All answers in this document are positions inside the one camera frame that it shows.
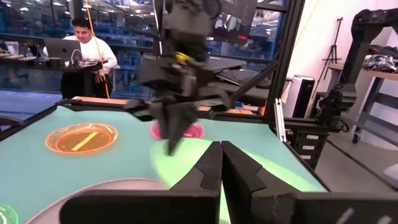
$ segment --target teal table surface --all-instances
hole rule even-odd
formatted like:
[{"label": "teal table surface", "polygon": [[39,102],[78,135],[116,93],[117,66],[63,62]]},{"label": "teal table surface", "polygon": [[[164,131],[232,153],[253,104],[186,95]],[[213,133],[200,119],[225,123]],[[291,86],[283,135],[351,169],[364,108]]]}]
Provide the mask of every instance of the teal table surface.
[{"label": "teal table surface", "polygon": [[[118,130],[118,139],[103,151],[82,156],[59,154],[45,146],[46,137],[53,131],[80,123],[111,125]],[[312,186],[299,190],[325,191],[268,125],[207,119],[198,123],[205,129],[204,139],[230,141],[295,173]],[[125,112],[75,112],[59,106],[0,142],[0,204],[14,208],[19,223],[26,223],[57,200],[90,185],[134,177],[159,180],[159,172],[151,162],[150,151],[158,144],[150,133],[152,124],[142,123]]]}]

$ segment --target white device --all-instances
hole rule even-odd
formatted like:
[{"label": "white device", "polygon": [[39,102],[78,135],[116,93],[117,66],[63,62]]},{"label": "white device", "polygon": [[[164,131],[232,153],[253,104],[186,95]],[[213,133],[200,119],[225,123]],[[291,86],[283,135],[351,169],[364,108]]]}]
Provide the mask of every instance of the white device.
[{"label": "white device", "polygon": [[285,118],[304,118],[315,80],[304,75],[294,75],[284,106]]}]

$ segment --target orange projected circle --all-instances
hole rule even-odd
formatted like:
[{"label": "orange projected circle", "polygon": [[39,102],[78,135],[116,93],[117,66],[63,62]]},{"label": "orange projected circle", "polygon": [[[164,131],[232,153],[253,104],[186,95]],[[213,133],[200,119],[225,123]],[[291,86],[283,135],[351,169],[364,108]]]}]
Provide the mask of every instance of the orange projected circle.
[{"label": "orange projected circle", "polygon": [[108,124],[85,123],[58,129],[47,136],[45,145],[62,154],[89,154],[106,149],[118,138]]}]

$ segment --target man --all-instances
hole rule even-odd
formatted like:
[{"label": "man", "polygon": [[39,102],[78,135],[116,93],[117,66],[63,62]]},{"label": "man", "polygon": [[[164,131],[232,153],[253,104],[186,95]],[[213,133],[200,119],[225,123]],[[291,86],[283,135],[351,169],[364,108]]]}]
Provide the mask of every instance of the man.
[{"label": "man", "polygon": [[[95,37],[91,32],[90,22],[85,18],[74,18],[72,26],[75,30],[75,35],[67,36],[65,40],[78,40],[80,42],[81,53],[84,59],[107,61],[103,64],[103,68],[95,75],[94,93],[95,97],[107,98],[112,92],[112,83],[109,79],[108,73],[118,64],[115,55],[113,54],[109,45]],[[44,47],[44,54],[48,55],[47,49]],[[62,98],[71,99],[75,96],[84,95],[83,74],[64,73],[61,79],[61,93]]]}]

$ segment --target white shirt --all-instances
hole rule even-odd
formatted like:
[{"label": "white shirt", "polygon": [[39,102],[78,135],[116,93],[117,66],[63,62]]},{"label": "white shirt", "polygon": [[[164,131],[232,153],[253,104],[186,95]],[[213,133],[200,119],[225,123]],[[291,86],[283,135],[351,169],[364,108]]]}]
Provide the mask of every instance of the white shirt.
[{"label": "white shirt", "polygon": [[[66,36],[64,40],[78,40],[78,39],[76,38],[75,35],[72,35],[72,36]],[[83,55],[84,59],[101,60],[102,58],[103,61],[108,61],[103,64],[103,69],[101,69],[99,73],[100,75],[108,74],[109,71],[118,64],[118,60],[116,59],[115,55],[113,54],[113,51],[105,41],[99,38],[96,38],[96,40],[97,41],[95,41],[95,37],[92,37],[88,43],[83,44],[80,42],[81,54]],[[44,47],[43,53],[47,56],[49,55],[47,53],[46,47]]]}]

